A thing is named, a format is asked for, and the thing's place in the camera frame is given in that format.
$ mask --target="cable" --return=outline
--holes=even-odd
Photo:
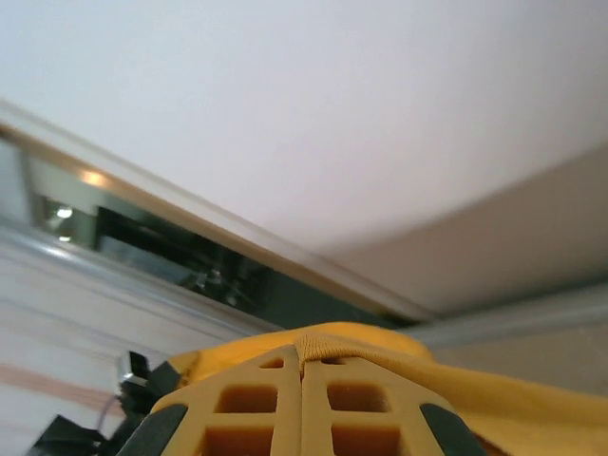
[[[99,414],[99,419],[97,420],[97,431],[100,434],[102,433],[102,427],[104,426],[105,416],[109,412],[110,407],[112,407],[112,404],[114,404],[114,401],[117,401],[118,399],[119,397],[114,395],[105,401],[104,408],[102,408],[102,412]]]

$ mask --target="yellow fabric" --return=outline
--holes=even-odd
[[[448,400],[476,434],[507,454],[608,455],[607,399],[442,366],[418,342],[365,325],[318,325],[204,350],[190,371],[189,382],[198,382],[288,344],[294,344],[302,370],[307,361],[360,356],[434,390]]]

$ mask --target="ceiling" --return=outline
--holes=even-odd
[[[608,273],[607,22],[601,1],[14,2],[0,98],[425,318]]]

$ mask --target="white ceiling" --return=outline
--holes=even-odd
[[[600,0],[12,2],[0,98],[124,160],[108,172],[170,181],[312,256],[280,255],[441,313],[534,283],[435,274],[449,248],[418,276],[432,239],[359,253],[608,141],[607,23]],[[506,239],[496,257],[527,250]]]

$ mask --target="black rubber pad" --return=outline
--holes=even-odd
[[[460,416],[435,404],[423,404],[420,410],[446,456],[487,455]]]
[[[188,411],[176,404],[148,415],[117,456],[161,456]]]

